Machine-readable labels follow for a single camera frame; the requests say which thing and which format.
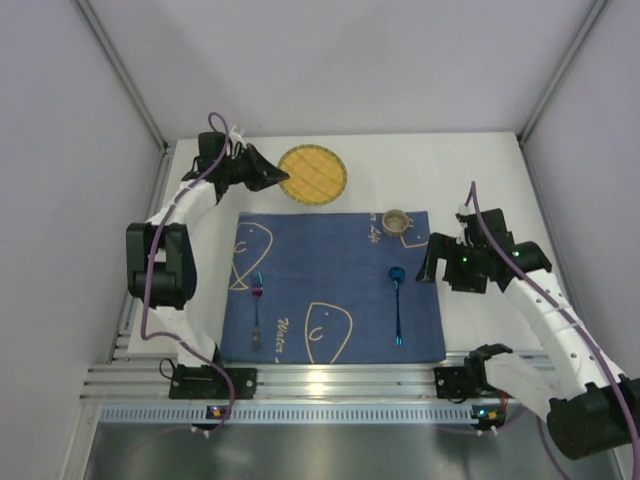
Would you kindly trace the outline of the blue cloth placemat with fish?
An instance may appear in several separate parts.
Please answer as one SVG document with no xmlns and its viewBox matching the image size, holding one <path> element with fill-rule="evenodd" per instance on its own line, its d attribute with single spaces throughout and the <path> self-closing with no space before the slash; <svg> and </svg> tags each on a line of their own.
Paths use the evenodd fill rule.
<svg viewBox="0 0 640 480">
<path fill-rule="evenodd" d="M 379 213 L 239 216 L 219 344 L 224 360 L 261 364 L 437 363 L 445 359 L 437 288 L 415 280 L 430 234 L 414 211 L 401 237 L 385 234 Z M 400 288 L 403 345 L 396 345 Z M 252 276 L 260 272 L 262 346 L 253 351 Z"/>
</svg>

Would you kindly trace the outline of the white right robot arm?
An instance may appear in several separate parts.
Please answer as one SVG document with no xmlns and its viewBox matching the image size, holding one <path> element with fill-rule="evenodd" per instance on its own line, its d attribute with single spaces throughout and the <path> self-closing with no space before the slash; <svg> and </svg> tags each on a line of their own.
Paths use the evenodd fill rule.
<svg viewBox="0 0 640 480">
<path fill-rule="evenodd" d="M 478 393 L 503 391 L 533 412 L 561 453 L 581 459 L 624 445 L 639 452 L 639 382 L 602 352 L 564 295 L 552 264 L 532 241 L 515 243 L 499 209 L 461 207 L 458 236 L 433 233 L 417 279 L 463 293 L 489 283 L 519 310 L 553 366 L 549 379 L 504 344 L 482 345 L 464 359 Z"/>
</svg>

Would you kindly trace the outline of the purple fork with patterned handle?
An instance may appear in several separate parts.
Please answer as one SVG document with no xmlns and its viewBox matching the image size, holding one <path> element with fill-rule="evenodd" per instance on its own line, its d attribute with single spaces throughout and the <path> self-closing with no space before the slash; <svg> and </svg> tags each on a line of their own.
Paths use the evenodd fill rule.
<svg viewBox="0 0 640 480">
<path fill-rule="evenodd" d="M 254 327 L 252 335 L 253 351 L 258 351 L 262 346 L 260 328 L 260 299 L 264 292 L 263 277 L 260 272 L 255 272 L 252 276 L 251 295 L 254 299 Z"/>
</svg>

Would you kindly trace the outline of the blue metallic spoon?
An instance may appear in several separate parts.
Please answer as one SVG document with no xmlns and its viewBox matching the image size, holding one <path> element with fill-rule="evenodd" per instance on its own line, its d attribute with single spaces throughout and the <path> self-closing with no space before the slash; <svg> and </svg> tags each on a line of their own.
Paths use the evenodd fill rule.
<svg viewBox="0 0 640 480">
<path fill-rule="evenodd" d="M 402 325 L 401 325 L 401 312 L 400 312 L 400 288 L 403 284 L 406 273 L 400 266 L 393 266 L 388 272 L 390 280 L 394 284 L 395 289 L 395 311 L 396 311 L 396 345 L 401 347 L 403 345 L 402 338 Z"/>
</svg>

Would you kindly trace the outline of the speckled ceramic cup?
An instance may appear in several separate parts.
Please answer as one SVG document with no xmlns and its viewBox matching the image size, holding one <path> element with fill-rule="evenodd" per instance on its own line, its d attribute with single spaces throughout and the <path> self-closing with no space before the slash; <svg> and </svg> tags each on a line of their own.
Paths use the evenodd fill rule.
<svg viewBox="0 0 640 480">
<path fill-rule="evenodd" d="M 401 237 L 411 228 L 412 220 L 405 211 L 391 209 L 383 214 L 381 224 L 389 237 Z"/>
</svg>

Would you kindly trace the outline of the round yellow woven coaster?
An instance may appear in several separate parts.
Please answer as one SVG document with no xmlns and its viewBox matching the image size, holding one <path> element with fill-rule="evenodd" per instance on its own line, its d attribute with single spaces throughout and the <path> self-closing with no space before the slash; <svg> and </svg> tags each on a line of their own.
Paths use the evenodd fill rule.
<svg viewBox="0 0 640 480">
<path fill-rule="evenodd" d="M 317 144 L 301 144 L 286 151 L 278 168 L 289 175 L 279 183 L 290 199 L 308 206 L 323 206 L 337 200 L 348 184 L 342 159 Z"/>
</svg>

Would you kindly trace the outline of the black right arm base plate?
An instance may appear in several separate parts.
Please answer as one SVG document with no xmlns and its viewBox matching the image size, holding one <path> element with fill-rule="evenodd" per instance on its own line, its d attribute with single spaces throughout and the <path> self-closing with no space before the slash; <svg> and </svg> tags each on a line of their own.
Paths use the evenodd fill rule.
<svg viewBox="0 0 640 480">
<path fill-rule="evenodd" d="M 461 366 L 440 366 L 433 369 L 436 395 L 454 404 L 479 398 L 498 398 L 512 396 L 490 385 L 486 380 L 485 363 L 488 360 L 513 360 L 520 357 L 512 351 L 478 349 L 470 352 Z"/>
</svg>

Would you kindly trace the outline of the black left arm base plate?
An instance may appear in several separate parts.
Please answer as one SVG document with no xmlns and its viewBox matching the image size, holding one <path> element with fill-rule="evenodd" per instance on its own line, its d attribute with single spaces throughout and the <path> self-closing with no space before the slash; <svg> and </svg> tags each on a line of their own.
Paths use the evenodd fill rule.
<svg viewBox="0 0 640 480">
<path fill-rule="evenodd" d="M 224 368 L 236 400 L 251 400 L 257 387 L 255 368 Z M 223 376 L 210 366 L 179 364 L 172 372 L 169 398 L 172 400 L 230 400 L 231 389 Z"/>
</svg>

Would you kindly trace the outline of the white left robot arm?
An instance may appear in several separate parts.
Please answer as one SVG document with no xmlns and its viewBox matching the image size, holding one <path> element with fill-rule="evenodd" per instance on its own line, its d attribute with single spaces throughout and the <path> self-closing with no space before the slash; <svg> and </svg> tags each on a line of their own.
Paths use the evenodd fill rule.
<svg viewBox="0 0 640 480">
<path fill-rule="evenodd" d="M 126 229 L 129 294 L 142 302 L 140 336 L 167 338 L 187 367 L 211 366 L 217 344 L 189 311 L 198 282 L 190 234 L 233 185 L 259 192 L 289 178 L 232 131 L 198 136 L 198 154 L 176 192 L 151 218 Z"/>
</svg>

